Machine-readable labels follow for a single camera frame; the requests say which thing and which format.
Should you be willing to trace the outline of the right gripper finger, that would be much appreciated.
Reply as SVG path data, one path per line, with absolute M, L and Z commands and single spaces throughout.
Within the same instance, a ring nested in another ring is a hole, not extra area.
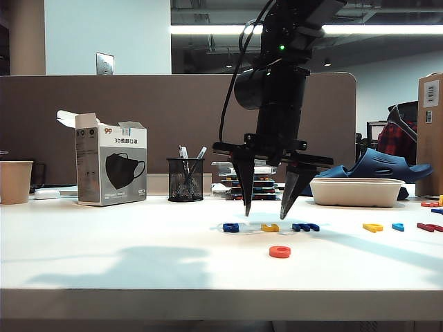
M 282 220 L 285 219 L 296 199 L 315 175 L 317 175 L 317 168 L 312 165 L 287 165 L 280 209 Z
M 237 174 L 237 178 L 242 189 L 245 216 L 248 216 L 251 209 L 253 193 L 255 166 L 254 154 L 245 146 L 236 145 L 231 155 L 231 162 L 235 168 L 235 172 Z

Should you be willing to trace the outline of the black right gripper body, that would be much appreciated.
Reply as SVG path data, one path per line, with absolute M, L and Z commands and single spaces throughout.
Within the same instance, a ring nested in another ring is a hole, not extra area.
M 298 139 L 306 78 L 310 72 L 299 67 L 250 69 L 238 75 L 230 86 L 238 104 L 258 110 L 254 133 L 244 134 L 241 145 L 215 142 L 216 154 L 231 158 L 263 160 L 267 165 L 281 162 L 330 168 L 330 157 L 298 153 L 307 143 Z

